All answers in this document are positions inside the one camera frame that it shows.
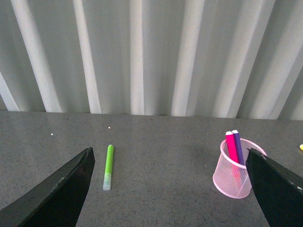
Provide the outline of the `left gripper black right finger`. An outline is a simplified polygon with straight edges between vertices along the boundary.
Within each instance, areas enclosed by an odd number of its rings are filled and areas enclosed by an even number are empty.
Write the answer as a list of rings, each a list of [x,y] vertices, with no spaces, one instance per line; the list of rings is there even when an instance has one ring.
[[[301,227],[303,178],[254,148],[249,149],[246,168],[268,224],[271,227]]]

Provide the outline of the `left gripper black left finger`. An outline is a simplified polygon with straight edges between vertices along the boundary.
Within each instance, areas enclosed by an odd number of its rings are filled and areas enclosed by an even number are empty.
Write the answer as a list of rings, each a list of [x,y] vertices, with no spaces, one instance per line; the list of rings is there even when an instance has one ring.
[[[87,148],[1,209],[2,227],[74,227],[89,191],[95,158]]]

